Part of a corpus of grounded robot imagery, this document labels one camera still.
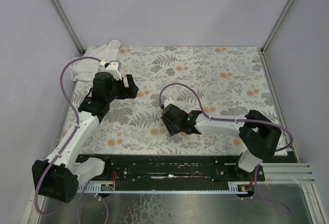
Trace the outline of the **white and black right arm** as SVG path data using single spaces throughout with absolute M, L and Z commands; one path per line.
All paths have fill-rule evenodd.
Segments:
M 276 152 L 282 131 L 257 110 L 245 117 L 207 117 L 201 111 L 189 113 L 174 104 L 162 110 L 161 120 L 171 136 L 181 132 L 190 134 L 219 134 L 239 137 L 246 146 L 237 166 L 251 173 L 257 165 L 271 160 Z

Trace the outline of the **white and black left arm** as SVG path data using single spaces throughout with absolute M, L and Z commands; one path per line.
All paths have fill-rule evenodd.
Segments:
M 36 160 L 32 166 L 35 196 L 45 196 L 69 203 L 79 186 L 102 175 L 105 161 L 91 157 L 82 163 L 76 159 L 86 140 L 109 112 L 114 100 L 134 99 L 139 88 L 128 74 L 126 79 L 115 79 L 110 72 L 99 72 L 93 86 L 81 102 L 74 126 L 45 160 Z

